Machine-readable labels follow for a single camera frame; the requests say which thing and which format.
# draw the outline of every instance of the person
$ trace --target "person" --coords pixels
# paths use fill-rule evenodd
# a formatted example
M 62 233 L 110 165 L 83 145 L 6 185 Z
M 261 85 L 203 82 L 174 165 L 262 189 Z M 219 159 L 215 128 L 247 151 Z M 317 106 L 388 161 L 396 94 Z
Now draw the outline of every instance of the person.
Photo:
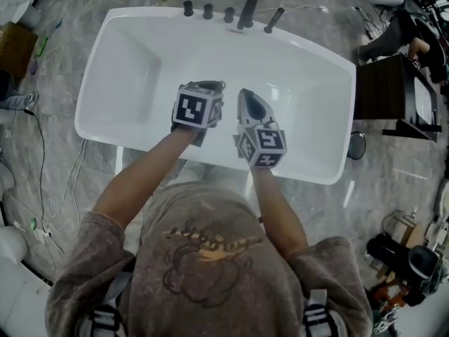
M 38 99 L 39 94 L 36 92 L 19 94 L 14 89 L 13 75 L 6 70 L 0 70 L 0 109 L 32 110 Z
M 448 81 L 446 65 L 442 63 L 440 46 L 431 46 L 422 40 L 419 31 L 406 12 L 397 13 L 388 27 L 368 45 L 358 47 L 358 63 L 366 64 L 380 56 L 391 56 L 405 45 L 409 45 L 407 58 L 417 69 L 428 67 L 434 84 L 445 86 Z
M 310 246 L 269 168 L 251 170 L 266 234 L 242 197 L 195 181 L 190 161 L 155 192 L 197 134 L 177 125 L 122 170 L 83 217 L 47 301 L 48 335 L 80 336 L 88 316 L 97 321 L 93 313 L 117 276 L 128 273 L 116 301 L 120 327 L 112 323 L 118 336 L 306 336 L 304 309 L 315 307 L 318 289 L 340 321 L 329 322 L 332 331 L 370 336 L 351 243 L 333 237 Z M 150 197 L 134 256 L 123 249 L 123 231 Z

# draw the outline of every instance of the hair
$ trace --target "hair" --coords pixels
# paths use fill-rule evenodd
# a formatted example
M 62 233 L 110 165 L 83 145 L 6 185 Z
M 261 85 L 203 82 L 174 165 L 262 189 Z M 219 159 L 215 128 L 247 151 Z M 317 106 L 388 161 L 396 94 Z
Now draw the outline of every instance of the hair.
M 446 65 L 438 66 L 438 67 L 430 67 L 430 79 L 434 84 L 437 84 L 440 81 L 448 80 L 448 71 L 446 69 Z

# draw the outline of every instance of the sleeve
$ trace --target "sleeve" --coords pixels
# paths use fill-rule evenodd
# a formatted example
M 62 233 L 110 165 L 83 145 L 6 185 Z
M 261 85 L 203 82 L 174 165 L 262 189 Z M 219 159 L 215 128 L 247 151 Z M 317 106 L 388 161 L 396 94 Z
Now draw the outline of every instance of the sleeve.
M 327 307 L 343 318 L 348 336 L 371 336 L 373 318 L 370 304 L 348 239 L 324 239 L 295 254 L 289 263 L 306 298 L 313 289 L 327 290 Z
M 58 271 L 46 305 L 49 336 L 73 336 L 78 319 L 98 305 L 112 279 L 134 259 L 125 234 L 112 220 L 87 213 Z

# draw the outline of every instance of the black cable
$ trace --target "black cable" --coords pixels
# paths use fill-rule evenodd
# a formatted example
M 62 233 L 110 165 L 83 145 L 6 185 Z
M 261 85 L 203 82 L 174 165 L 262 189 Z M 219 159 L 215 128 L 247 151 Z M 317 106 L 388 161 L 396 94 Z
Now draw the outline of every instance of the black cable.
M 45 163 L 45 142 L 43 140 L 41 124 L 39 123 L 39 119 L 37 118 L 37 116 L 32 111 L 29 111 L 27 109 L 24 109 L 23 112 L 25 114 L 33 116 L 36 119 L 37 127 L 39 129 L 39 133 L 41 134 L 41 139 L 42 139 L 42 165 L 41 165 L 41 172 L 39 174 L 39 192 L 41 195 L 41 208 L 42 208 L 41 225 L 42 225 L 42 230 L 46 233 L 45 227 L 43 226 L 43 196 L 42 196 L 42 173 L 43 173 L 43 164 Z
M 34 103 L 33 107 L 36 106 L 38 100 L 39 100 L 39 96 L 38 96 L 36 102 Z M 13 108 L 9 108 L 9 107 L 0 107 L 0 110 L 23 111 L 25 114 L 33 116 L 36 119 L 37 127 L 39 129 L 39 133 L 41 134 L 41 139 L 42 139 L 42 165 L 41 165 L 41 171 L 39 173 L 39 194 L 41 195 L 41 209 L 42 209 L 41 226 L 42 226 L 42 230 L 45 233 L 47 233 L 47 231 L 45 230 L 45 226 L 43 224 L 43 215 L 44 215 L 44 213 L 43 213 L 43 196 L 42 196 L 42 174 L 43 174 L 43 165 L 45 163 L 45 140 L 43 139 L 41 123 L 39 122 L 39 119 L 37 118 L 35 113 L 33 113 L 33 111 L 31 111 L 31 110 L 27 110 L 27 109 L 13 109 Z M 51 232 L 48 233 L 48 236 L 53 241 L 53 243 L 60 249 L 60 251 L 64 254 L 65 252 L 61 248 L 61 246 L 54 240 L 54 238 L 51 237 Z
M 371 37 L 375 36 L 374 31 L 371 27 L 374 27 L 374 29 L 376 29 L 377 32 L 382 35 L 384 31 L 384 26 L 382 26 L 382 30 L 379 29 L 379 27 L 377 27 L 377 25 L 374 23 L 374 17 L 370 13 L 366 13 L 365 16 L 365 14 L 363 14 L 362 10 L 358 6 L 356 6 L 355 9 L 361 16 L 363 20 L 363 26 L 365 27 L 365 30 L 371 35 Z
M 387 25 L 387 24 L 390 22 L 390 20 L 388 20 L 388 21 L 382 20 L 382 15 L 385 13 L 385 11 L 388 11 L 388 10 L 389 10 L 388 8 L 383 8 L 383 9 L 380 11 L 380 13 L 379 13 L 379 12 L 377 12 L 376 9 L 374 9 L 374 11 L 377 13 L 377 16 L 379 16 L 380 22 L 381 22 L 382 24 L 384 24 L 384 28 L 382 29 L 382 30 L 384 30 L 384 31 L 385 31 L 385 29 L 386 29 L 385 25 Z

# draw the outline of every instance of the marble floor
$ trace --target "marble floor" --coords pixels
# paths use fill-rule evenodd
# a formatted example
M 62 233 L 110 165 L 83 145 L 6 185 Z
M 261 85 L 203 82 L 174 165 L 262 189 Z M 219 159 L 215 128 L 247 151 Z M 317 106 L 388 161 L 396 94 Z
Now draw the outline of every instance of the marble floor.
M 167 6 L 182 6 L 185 0 L 168 0 Z M 218 11 L 228 6 L 238 10 L 245 0 L 192 0 L 195 6 L 212 3 Z M 74 128 L 74 113 L 79 87 L 86 62 L 107 11 L 124 6 L 148 6 L 150 0 L 40 0 L 37 8 L 42 19 L 35 32 L 38 46 L 44 37 L 48 43 L 38 59 L 36 75 L 23 79 L 20 90 L 38 91 L 40 100 L 35 107 L 45 139 L 46 160 L 42 175 L 43 218 L 45 224 L 55 215 L 62 199 L 72 164 L 82 148 L 82 139 Z M 161 4 L 152 0 L 151 5 Z M 259 0 L 257 9 L 294 8 L 297 6 L 326 6 L 326 11 L 301 8 L 287 12 L 278 27 L 315 41 L 326 48 L 352 59 L 352 51 L 364 34 L 363 22 L 350 6 L 360 6 L 375 16 L 365 0 Z M 273 11 L 255 16 L 268 22 Z M 59 28 L 56 25 L 62 20 Z M 367 136 L 366 155 L 360 161 L 347 160 L 341 179 L 331 186 L 315 185 L 279 178 L 279 185 L 297 212 L 311 243 L 333 235 L 346 236 L 356 249 L 361 275 L 367 286 L 373 283 L 373 271 L 364 256 L 366 242 L 380 231 L 385 215 L 394 209 L 411 213 L 417 208 L 417 221 L 432 217 L 432 206 L 439 180 L 443 177 L 447 142 L 447 112 L 443 98 L 438 96 L 443 134 L 437 143 L 382 136 L 385 121 L 354 122 L 354 129 Z M 3 163 L 15 176 L 15 187 L 4 197 L 9 223 L 18 221 L 28 229 L 33 218 L 40 227 L 41 198 L 39 171 L 42 144 L 36 121 L 18 112 L 13 123 L 4 126 L 1 136 Z M 81 152 L 74 174 L 79 178 L 74 189 L 74 174 L 67 188 L 67 196 L 56 217 L 47 224 L 53 238 L 63 251 L 79 223 L 72 190 L 81 214 L 95 203 L 106 184 L 117 171 L 129 165 L 142 152 L 88 141 Z M 167 183 L 181 168 L 179 161 Z M 247 174 L 222 169 L 221 173 L 234 179 L 236 189 L 246 187 L 246 196 L 254 205 L 251 186 L 245 185 Z M 354 191 L 347 205 L 344 200 L 351 181 Z M 135 248 L 142 218 L 141 213 L 128 228 L 127 246 Z M 38 242 L 32 233 L 23 232 L 30 252 L 26 261 L 44 276 L 52 279 L 64 254 L 51 240 Z

